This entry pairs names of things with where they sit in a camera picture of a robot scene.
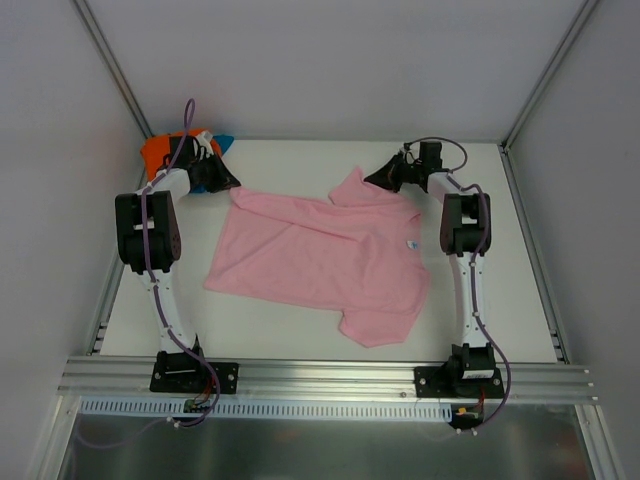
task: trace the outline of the shirt sleeve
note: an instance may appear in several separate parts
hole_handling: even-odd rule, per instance
[[[365,347],[402,343],[409,336],[417,314],[401,315],[368,310],[344,310],[340,331]]]

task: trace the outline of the blue cloth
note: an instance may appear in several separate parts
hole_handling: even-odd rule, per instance
[[[234,137],[232,137],[231,135],[214,135],[213,139],[218,143],[218,146],[220,147],[220,151],[222,152],[222,155],[227,153],[227,150],[231,148],[231,145],[235,140]],[[205,188],[202,185],[199,185],[197,187],[193,187],[193,189],[189,193],[204,193],[204,192],[206,192]]]

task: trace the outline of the cable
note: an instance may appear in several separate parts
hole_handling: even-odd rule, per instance
[[[480,210],[481,210],[480,213],[481,213],[482,218],[484,219],[485,225],[486,225],[486,228],[482,232],[482,237],[480,238],[480,242],[478,243],[478,246],[476,247],[476,249],[474,250],[473,254],[471,255],[471,264],[470,264],[470,266],[471,266],[471,304],[473,306],[473,311],[474,312],[479,312],[479,309],[478,309],[478,293],[477,293],[477,289],[476,289],[476,258],[480,254],[480,251],[484,248],[485,244],[487,243],[487,239],[489,238],[490,221],[491,221],[491,219],[489,217],[489,207],[487,205],[487,199],[484,197],[484,192],[482,191],[482,188],[480,188],[480,185],[478,185],[477,183],[473,183],[473,184],[469,185],[468,187],[463,187],[453,177],[451,177],[450,174],[452,172],[453,172],[453,170],[449,170],[448,171],[447,180],[454,187],[456,187],[461,192],[468,192],[469,190],[472,190],[472,189],[476,190],[478,192],[478,197],[480,199]],[[491,414],[491,416],[488,417],[487,419],[485,419],[485,421],[482,422],[482,424],[481,424],[481,425],[486,425],[487,422],[489,422],[491,419],[493,419],[500,412],[500,410],[502,410],[502,408],[507,403],[507,399],[509,398],[509,394],[511,393],[511,364],[507,360],[507,357],[504,354],[504,352],[502,351],[502,349],[498,346],[498,344],[493,339],[493,337],[491,337],[491,335],[489,334],[489,331],[487,330],[487,328],[482,323],[482,319],[480,318],[480,315],[477,315],[475,317],[475,319],[476,319],[476,323],[478,324],[478,328],[480,328],[480,331],[482,331],[482,334],[489,341],[489,343],[494,348],[494,350],[496,352],[498,352],[498,355],[500,355],[500,358],[502,359],[502,362],[504,363],[504,367],[505,367],[505,369],[507,371],[507,385],[505,387],[504,397],[502,397],[502,401],[498,405],[498,408],[496,408],[494,410],[494,412]]]
[[[415,139],[415,140],[413,140],[411,142],[405,143],[403,145],[404,146],[404,150],[405,150],[405,152],[407,152],[411,148],[411,145],[413,145],[414,143],[424,142],[424,141],[428,141],[428,140],[438,140],[440,142],[445,142],[445,143],[450,143],[451,145],[455,145],[456,147],[458,147],[460,149],[460,151],[464,155],[464,158],[462,159],[462,163],[460,165],[458,165],[457,167],[455,167],[455,168],[449,169],[449,173],[457,172],[458,170],[464,168],[467,165],[467,162],[469,161],[469,153],[467,152],[467,149],[464,148],[462,146],[462,144],[456,142],[455,140],[451,140],[450,138],[446,138],[446,137],[422,137],[422,138],[417,138],[417,139]]]
[[[202,405],[209,400],[209,397],[211,396],[211,388],[213,386],[212,384],[213,384],[213,381],[209,379],[207,381],[207,386],[204,388],[204,390],[200,392],[198,395],[196,395],[195,397],[193,397],[194,405]]]
[[[209,407],[202,413],[202,415],[200,415],[200,417],[196,418],[195,420],[191,420],[188,422],[182,422],[182,421],[176,422],[176,425],[181,427],[193,427],[195,425],[198,425],[201,422],[203,422],[204,419],[213,411],[213,409],[218,404],[218,401],[220,400],[220,379],[218,378],[218,375],[216,374],[213,367],[209,364],[209,362],[207,362],[206,359],[202,358],[200,355],[196,355],[195,353],[193,353],[188,347],[184,346],[182,342],[178,340],[178,338],[174,335],[174,333],[169,328],[169,322],[167,321],[164,315],[164,311],[162,310],[162,302],[160,301],[160,293],[158,290],[159,287],[156,283],[157,281],[156,276],[154,275],[153,269],[151,268],[151,247],[149,245],[149,228],[147,225],[147,194],[153,189],[153,187],[158,182],[160,182],[160,180],[162,180],[162,178],[164,178],[171,171],[171,169],[173,168],[173,165],[178,159],[178,156],[180,155],[180,150],[182,150],[184,142],[187,136],[189,135],[189,129],[191,128],[193,114],[195,113],[195,108],[196,108],[195,105],[196,105],[195,100],[193,98],[190,98],[189,101],[187,102],[187,105],[184,108],[184,131],[182,132],[182,137],[180,137],[180,142],[176,147],[176,151],[173,154],[173,158],[171,159],[171,162],[167,166],[166,170],[163,170],[160,173],[158,173],[156,178],[154,178],[150,184],[148,184],[145,188],[142,189],[142,193],[140,194],[140,197],[141,197],[140,205],[142,210],[142,246],[144,250],[144,263],[145,263],[145,268],[147,270],[147,273],[149,274],[149,278],[151,279],[151,283],[153,284],[153,298],[155,300],[156,308],[158,309],[158,316],[160,317],[162,326],[167,329],[167,334],[169,338],[180,348],[180,350],[182,350],[184,353],[186,353],[193,359],[197,360],[202,366],[204,366],[207,370],[209,370],[209,373],[211,374],[211,378],[215,382],[215,387],[216,387],[216,396],[211,402],[211,405],[209,405]]]
[[[75,437],[76,440],[78,440],[78,442],[81,445],[83,445],[85,447],[88,447],[88,448],[92,448],[94,450],[110,450],[112,448],[118,448],[118,447],[122,447],[122,446],[128,445],[129,443],[131,443],[132,441],[137,439],[140,435],[142,435],[143,433],[145,433],[149,429],[153,428],[156,425],[159,425],[160,423],[164,423],[164,422],[174,421],[174,426],[175,427],[193,427],[193,426],[199,425],[214,410],[214,408],[218,404],[218,401],[220,400],[220,393],[221,393],[220,392],[220,379],[218,378],[218,375],[216,374],[216,372],[213,369],[213,367],[204,358],[202,358],[199,355],[196,355],[189,348],[185,347],[178,340],[178,338],[171,331],[171,329],[169,328],[169,323],[167,322],[167,319],[166,319],[166,317],[164,315],[164,311],[162,310],[162,304],[160,302],[160,293],[158,291],[158,285],[156,283],[157,279],[156,279],[156,276],[153,273],[153,269],[151,268],[151,248],[150,248],[150,245],[149,245],[149,227],[147,225],[147,194],[153,189],[153,187],[155,185],[157,185],[160,182],[160,180],[162,180],[162,178],[164,178],[169,173],[171,168],[173,168],[173,165],[176,162],[176,160],[177,160],[177,158],[178,158],[178,156],[180,154],[180,150],[182,150],[184,142],[185,142],[187,136],[189,135],[189,129],[191,128],[191,122],[193,120],[193,114],[194,113],[195,113],[195,100],[193,98],[190,98],[189,101],[187,102],[187,105],[185,106],[185,109],[184,109],[184,121],[183,121],[184,131],[182,132],[182,137],[180,137],[180,142],[178,143],[176,151],[173,154],[173,158],[171,159],[171,162],[169,162],[169,165],[167,166],[167,168],[165,170],[160,171],[156,175],[156,177],[153,179],[153,181],[150,182],[149,184],[147,184],[147,186],[142,189],[142,192],[140,194],[140,205],[141,205],[141,210],[142,210],[142,215],[141,215],[142,216],[142,240],[143,240],[145,268],[147,270],[147,273],[149,274],[149,278],[151,279],[151,283],[153,284],[153,297],[155,299],[156,308],[158,309],[158,315],[160,316],[160,319],[162,321],[162,325],[165,328],[167,328],[167,334],[169,335],[169,338],[184,353],[186,353],[190,357],[192,357],[195,360],[197,360],[207,370],[209,370],[209,373],[211,374],[211,379],[215,383],[216,396],[213,399],[213,401],[211,402],[211,405],[209,405],[209,407],[202,413],[202,415],[200,415],[198,418],[196,418],[194,420],[190,420],[190,421],[174,421],[174,419],[172,417],[157,418],[157,419],[149,422],[148,424],[146,424],[144,427],[142,427],[139,431],[134,433],[129,438],[126,438],[125,440],[120,440],[120,441],[114,442],[114,443],[108,443],[108,444],[97,444],[97,443],[93,443],[93,442],[91,442],[89,440],[86,440],[80,434],[80,418],[81,418],[81,416],[79,416],[78,417],[78,421],[76,422],[76,426],[74,428],[74,437]]]

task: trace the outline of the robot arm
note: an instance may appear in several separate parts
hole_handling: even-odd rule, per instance
[[[198,336],[177,300],[175,262],[180,259],[181,239],[175,206],[195,188],[215,193],[240,185],[211,149],[200,157],[203,148],[199,138],[187,138],[189,147],[180,151],[170,171],[159,171],[143,189],[118,195],[115,200],[120,259],[131,266],[147,289],[160,330],[160,351],[150,386],[156,392],[202,392],[209,381],[198,360],[204,358]]]
[[[407,161],[409,147],[405,144],[365,181],[393,192],[403,183],[414,183],[442,205],[440,247],[453,272],[459,344],[452,345],[449,360],[436,371],[416,372],[418,396],[471,397],[486,390],[487,398],[500,398],[500,370],[491,341],[481,328],[488,323],[482,273],[491,245],[489,196],[482,193],[481,199],[480,193],[461,187],[453,173],[442,168],[440,142],[421,142],[419,158],[413,163]]]

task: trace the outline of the orange cloth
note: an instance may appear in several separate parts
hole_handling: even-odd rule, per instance
[[[195,137],[205,130],[207,129],[196,128],[194,130],[189,130],[189,135]],[[149,179],[149,181],[156,178],[158,169],[162,167],[162,159],[165,155],[171,153],[171,149],[169,146],[169,137],[180,136],[182,136],[182,132],[160,135],[157,137],[151,137],[144,143],[144,146],[140,149],[140,154],[144,159],[144,166],[147,170],[147,178]],[[211,139],[211,147],[213,148],[214,152],[222,157],[222,150],[220,150],[220,145],[218,145],[218,142],[216,142],[213,138]]]

